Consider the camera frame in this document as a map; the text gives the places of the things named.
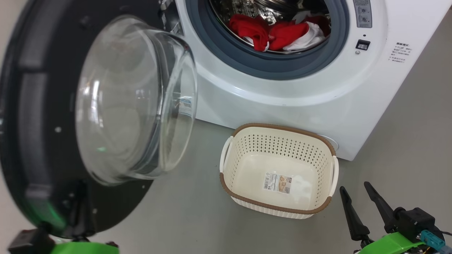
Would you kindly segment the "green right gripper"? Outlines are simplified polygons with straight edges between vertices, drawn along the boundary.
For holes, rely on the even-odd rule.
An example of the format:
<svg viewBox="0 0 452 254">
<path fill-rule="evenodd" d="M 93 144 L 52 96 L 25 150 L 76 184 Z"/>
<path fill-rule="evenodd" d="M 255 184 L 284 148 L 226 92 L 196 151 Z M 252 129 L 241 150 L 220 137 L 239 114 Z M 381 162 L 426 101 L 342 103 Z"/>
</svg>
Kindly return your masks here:
<svg viewBox="0 0 452 254">
<path fill-rule="evenodd" d="M 390 205 L 370 182 L 364 187 L 378 209 L 384 222 L 386 235 L 373 243 L 362 244 L 358 254 L 444 254 L 444 233 L 435 225 L 435 218 L 423 209 L 406 210 Z M 340 187 L 344 214 L 353 241 L 368 241 L 369 229 L 363 225 L 352 206 L 352 200 L 344 186 Z"/>
</svg>

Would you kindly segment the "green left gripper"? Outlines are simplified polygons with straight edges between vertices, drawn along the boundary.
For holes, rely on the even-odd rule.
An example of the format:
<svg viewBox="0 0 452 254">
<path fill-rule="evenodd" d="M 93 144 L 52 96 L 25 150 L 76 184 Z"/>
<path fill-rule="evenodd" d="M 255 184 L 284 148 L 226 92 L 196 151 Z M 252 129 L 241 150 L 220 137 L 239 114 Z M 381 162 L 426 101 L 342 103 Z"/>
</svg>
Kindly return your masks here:
<svg viewBox="0 0 452 254">
<path fill-rule="evenodd" d="M 95 235 L 88 188 L 80 180 L 74 192 L 69 218 L 71 242 L 55 243 L 45 229 L 21 230 L 8 247 L 10 254 L 119 254 L 116 245 L 86 242 Z"/>
</svg>

